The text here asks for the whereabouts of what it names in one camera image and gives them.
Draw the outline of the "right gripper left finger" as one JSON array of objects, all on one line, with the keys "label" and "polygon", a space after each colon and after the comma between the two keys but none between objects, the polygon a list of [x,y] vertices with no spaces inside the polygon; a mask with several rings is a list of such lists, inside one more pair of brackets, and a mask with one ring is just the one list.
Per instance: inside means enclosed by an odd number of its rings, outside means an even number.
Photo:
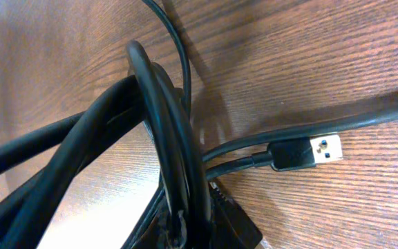
[{"label": "right gripper left finger", "polygon": [[170,215],[164,193],[155,193],[122,248],[185,248],[187,229],[171,231]]}]

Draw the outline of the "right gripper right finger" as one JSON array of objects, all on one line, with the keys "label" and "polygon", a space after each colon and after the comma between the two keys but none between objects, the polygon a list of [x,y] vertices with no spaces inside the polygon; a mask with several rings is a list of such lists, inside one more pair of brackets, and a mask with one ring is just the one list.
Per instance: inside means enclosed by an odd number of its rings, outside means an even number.
[{"label": "right gripper right finger", "polygon": [[244,209],[217,183],[210,182],[209,191],[213,204],[212,248],[255,249],[263,235]]}]

